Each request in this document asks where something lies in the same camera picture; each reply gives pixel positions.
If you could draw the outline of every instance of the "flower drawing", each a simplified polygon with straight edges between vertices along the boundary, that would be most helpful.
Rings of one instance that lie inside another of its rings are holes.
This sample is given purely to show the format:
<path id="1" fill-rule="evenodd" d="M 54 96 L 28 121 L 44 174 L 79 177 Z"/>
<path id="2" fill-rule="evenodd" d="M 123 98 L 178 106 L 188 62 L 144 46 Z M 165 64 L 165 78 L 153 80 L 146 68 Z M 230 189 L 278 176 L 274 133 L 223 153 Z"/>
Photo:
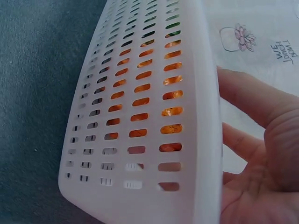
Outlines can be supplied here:
<path id="1" fill-rule="evenodd" d="M 256 46 L 256 37 L 248 32 L 244 26 L 240 24 L 235 26 L 235 37 L 239 40 L 239 49 L 241 51 L 248 49 L 253 52 L 253 46 Z"/>
<path id="2" fill-rule="evenodd" d="M 235 27 L 224 27 L 220 31 L 223 48 L 228 52 L 249 50 L 254 52 L 256 37 L 245 26 L 236 24 Z"/>

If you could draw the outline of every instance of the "flower illustration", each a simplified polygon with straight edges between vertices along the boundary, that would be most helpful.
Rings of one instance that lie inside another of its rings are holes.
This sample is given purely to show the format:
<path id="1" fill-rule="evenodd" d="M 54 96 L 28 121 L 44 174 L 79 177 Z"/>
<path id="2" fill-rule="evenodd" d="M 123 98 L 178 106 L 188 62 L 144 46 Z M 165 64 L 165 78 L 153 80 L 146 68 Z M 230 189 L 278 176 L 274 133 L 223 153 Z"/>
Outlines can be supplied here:
<path id="1" fill-rule="evenodd" d="M 240 51 L 245 51 L 246 49 L 253 52 L 253 46 L 256 46 L 256 37 L 251 34 L 244 26 L 236 24 L 235 26 L 235 37 L 239 40 Z"/>

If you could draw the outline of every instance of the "plastic basket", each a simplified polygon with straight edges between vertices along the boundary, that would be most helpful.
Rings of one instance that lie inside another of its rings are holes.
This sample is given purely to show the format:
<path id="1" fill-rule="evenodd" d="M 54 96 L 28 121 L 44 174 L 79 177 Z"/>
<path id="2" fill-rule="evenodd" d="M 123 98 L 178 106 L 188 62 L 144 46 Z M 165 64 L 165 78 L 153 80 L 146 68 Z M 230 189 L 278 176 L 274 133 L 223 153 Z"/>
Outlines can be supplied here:
<path id="1" fill-rule="evenodd" d="M 222 127 L 199 0 L 108 0 L 71 106 L 63 196 L 106 224 L 216 224 Z"/>

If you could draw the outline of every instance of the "gray carpet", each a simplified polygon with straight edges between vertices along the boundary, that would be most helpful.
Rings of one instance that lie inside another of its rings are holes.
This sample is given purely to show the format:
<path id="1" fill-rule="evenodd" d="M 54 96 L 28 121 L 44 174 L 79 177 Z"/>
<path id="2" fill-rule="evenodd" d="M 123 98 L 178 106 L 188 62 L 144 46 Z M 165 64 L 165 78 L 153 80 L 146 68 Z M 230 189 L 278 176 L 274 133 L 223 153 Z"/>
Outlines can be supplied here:
<path id="1" fill-rule="evenodd" d="M 59 193 L 81 66 L 105 0 L 0 1 L 0 224 L 99 224 Z"/>

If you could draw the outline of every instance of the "human hand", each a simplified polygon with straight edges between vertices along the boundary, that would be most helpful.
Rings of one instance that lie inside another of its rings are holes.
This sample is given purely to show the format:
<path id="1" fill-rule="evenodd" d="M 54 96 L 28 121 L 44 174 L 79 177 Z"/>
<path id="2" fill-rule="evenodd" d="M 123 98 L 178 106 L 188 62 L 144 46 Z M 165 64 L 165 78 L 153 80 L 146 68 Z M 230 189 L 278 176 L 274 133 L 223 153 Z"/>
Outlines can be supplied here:
<path id="1" fill-rule="evenodd" d="M 223 124 L 223 143 L 246 160 L 223 173 L 221 224 L 299 223 L 299 98 L 218 69 L 220 96 L 265 128 L 264 140 Z"/>

